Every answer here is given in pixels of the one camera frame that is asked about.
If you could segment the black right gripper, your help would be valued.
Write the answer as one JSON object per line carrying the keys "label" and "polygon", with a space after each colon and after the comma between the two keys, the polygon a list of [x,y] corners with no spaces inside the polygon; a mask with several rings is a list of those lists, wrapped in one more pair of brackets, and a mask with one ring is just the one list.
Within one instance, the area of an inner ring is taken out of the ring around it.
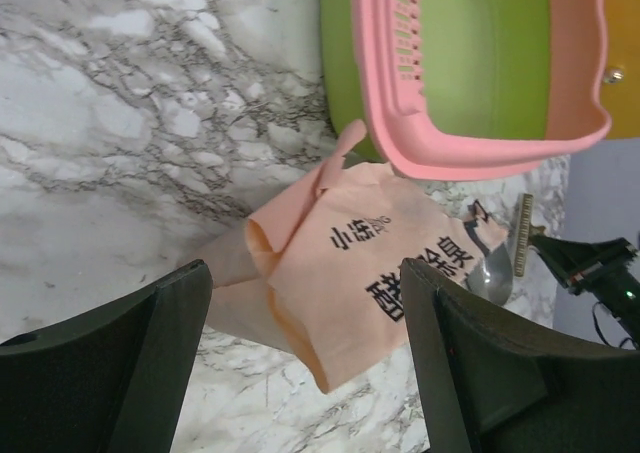
{"label": "black right gripper", "polygon": [[626,331],[625,342],[639,341],[639,281],[629,271],[639,255],[624,238],[584,243],[534,235],[530,245],[557,282],[570,294],[593,294]]}

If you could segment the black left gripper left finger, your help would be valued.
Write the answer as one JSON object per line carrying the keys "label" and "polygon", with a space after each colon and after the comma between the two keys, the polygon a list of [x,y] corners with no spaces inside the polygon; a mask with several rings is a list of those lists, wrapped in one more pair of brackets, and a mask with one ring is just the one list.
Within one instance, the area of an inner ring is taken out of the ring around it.
{"label": "black left gripper left finger", "polygon": [[3,342],[2,451],[169,451],[212,288],[195,260]]}

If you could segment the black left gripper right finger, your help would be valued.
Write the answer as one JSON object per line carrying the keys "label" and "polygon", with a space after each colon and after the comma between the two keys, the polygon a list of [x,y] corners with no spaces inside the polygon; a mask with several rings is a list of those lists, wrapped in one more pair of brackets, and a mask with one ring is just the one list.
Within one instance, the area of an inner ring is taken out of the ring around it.
{"label": "black left gripper right finger", "polygon": [[401,296],[434,452],[635,452],[639,355],[480,298],[418,259]]}

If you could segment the metal litter scoop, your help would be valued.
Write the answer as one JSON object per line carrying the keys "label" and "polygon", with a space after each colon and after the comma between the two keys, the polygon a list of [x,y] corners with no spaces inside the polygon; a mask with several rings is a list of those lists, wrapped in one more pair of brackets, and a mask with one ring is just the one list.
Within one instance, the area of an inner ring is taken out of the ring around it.
{"label": "metal litter scoop", "polygon": [[500,245],[468,275],[469,291],[498,306],[504,306],[513,292],[513,266],[509,250]]}

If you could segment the pink cat litter bag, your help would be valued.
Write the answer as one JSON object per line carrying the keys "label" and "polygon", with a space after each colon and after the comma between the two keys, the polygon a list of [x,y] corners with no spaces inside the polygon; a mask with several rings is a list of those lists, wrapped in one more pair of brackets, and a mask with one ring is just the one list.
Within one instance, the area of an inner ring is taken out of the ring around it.
{"label": "pink cat litter bag", "polygon": [[460,284],[507,238],[479,203],[452,217],[387,163],[346,166],[365,133],[350,123],[321,164],[197,254],[214,283],[208,326],[295,355],[324,393],[406,342],[403,260]]}

